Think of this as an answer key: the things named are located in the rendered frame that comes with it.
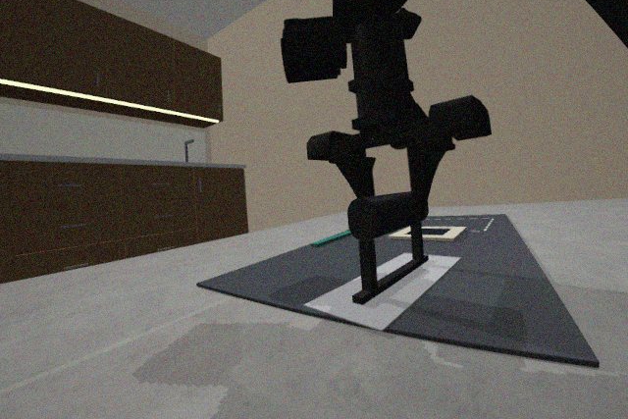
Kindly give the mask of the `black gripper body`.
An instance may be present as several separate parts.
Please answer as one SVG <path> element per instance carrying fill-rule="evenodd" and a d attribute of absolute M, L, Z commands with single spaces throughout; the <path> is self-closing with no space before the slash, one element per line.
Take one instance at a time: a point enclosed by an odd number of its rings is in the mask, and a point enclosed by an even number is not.
<path fill-rule="evenodd" d="M 307 142 L 308 160 L 367 157 L 366 148 L 415 139 L 441 138 L 453 143 L 452 138 L 459 141 L 492 134 L 489 111 L 473 95 L 433 104 L 429 117 L 413 121 L 413 82 L 403 62 L 370 63 L 358 69 L 347 83 L 348 91 L 356 96 L 358 119 L 352 120 L 352 128 L 360 133 L 328 131 L 311 136 Z"/>

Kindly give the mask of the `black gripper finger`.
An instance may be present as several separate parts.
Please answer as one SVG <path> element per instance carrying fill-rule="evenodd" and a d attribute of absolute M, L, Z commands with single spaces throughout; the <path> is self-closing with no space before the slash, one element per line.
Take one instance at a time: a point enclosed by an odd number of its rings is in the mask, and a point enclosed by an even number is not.
<path fill-rule="evenodd" d="M 348 181 L 357 198 L 376 196 L 373 178 L 375 157 L 343 155 L 329 158 Z"/>
<path fill-rule="evenodd" d="M 421 219 L 427 204 L 437 166 L 453 143 L 441 138 L 406 144 L 412 206 L 416 219 Z"/>

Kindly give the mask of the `teal trowel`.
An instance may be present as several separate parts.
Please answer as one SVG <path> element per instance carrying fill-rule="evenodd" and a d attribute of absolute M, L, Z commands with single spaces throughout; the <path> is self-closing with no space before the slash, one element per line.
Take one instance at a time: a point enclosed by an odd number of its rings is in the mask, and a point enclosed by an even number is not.
<path fill-rule="evenodd" d="M 318 248 L 320 246 L 329 244 L 331 242 L 343 239 L 343 238 L 348 237 L 348 236 L 352 236 L 352 233 L 350 232 L 350 230 L 347 230 L 346 233 L 343 233 L 343 234 L 340 234 L 340 235 L 337 235 L 337 236 L 332 236 L 332 237 L 329 237 L 329 238 L 326 238 L 326 239 L 323 239 L 323 240 L 311 243 L 311 247 L 317 247 Z"/>

